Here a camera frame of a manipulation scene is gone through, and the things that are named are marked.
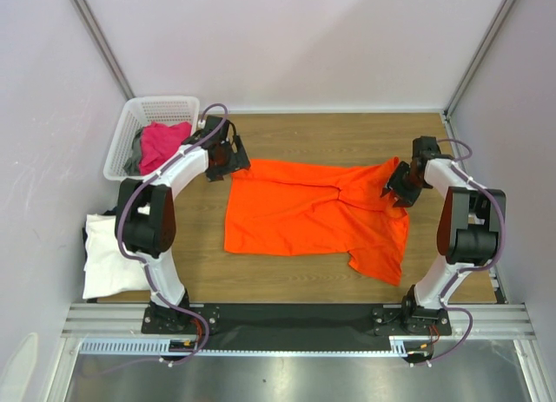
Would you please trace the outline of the orange t shirt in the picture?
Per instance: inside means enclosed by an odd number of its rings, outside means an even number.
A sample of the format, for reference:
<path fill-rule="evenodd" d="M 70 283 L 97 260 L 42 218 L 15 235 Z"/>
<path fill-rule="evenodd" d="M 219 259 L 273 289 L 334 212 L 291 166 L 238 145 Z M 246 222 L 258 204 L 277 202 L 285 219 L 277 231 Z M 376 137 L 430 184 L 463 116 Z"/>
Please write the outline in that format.
<path fill-rule="evenodd" d="M 351 168 L 256 159 L 233 173 L 224 226 L 232 254 L 349 256 L 353 270 L 398 286 L 410 219 L 382 193 L 400 159 Z"/>

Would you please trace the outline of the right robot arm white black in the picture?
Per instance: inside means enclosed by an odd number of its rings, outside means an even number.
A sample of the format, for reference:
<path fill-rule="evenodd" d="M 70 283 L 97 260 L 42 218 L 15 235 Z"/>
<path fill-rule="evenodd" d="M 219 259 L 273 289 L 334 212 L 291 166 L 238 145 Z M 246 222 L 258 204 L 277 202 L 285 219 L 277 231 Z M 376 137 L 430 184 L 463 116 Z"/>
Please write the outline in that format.
<path fill-rule="evenodd" d="M 397 208 L 410 208 L 424 189 L 444 199 L 436 234 L 438 255 L 427 274 L 402 299 L 394 322 L 411 335 L 432 333 L 449 322 L 448 301 L 470 274 L 494 266 L 505 245 L 506 194 L 466 174 L 441 152 L 433 136 L 413 140 L 412 160 L 402 161 L 382 190 Z"/>

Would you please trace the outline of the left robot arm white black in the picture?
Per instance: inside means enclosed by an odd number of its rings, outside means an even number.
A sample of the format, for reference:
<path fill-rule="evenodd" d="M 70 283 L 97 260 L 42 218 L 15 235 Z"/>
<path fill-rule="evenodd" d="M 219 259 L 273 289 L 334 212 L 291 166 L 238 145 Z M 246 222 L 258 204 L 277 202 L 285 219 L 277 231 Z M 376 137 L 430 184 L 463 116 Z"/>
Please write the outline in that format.
<path fill-rule="evenodd" d="M 161 166 L 142 180 L 120 183 L 115 237 L 127 260 L 137 262 L 150 290 L 144 324 L 186 330 L 192 319 L 189 294 L 177 274 L 171 248 L 176 236 L 175 198 L 198 175 L 221 181 L 250 162 L 236 126 L 226 117 L 203 115 L 201 128 L 178 144 Z"/>

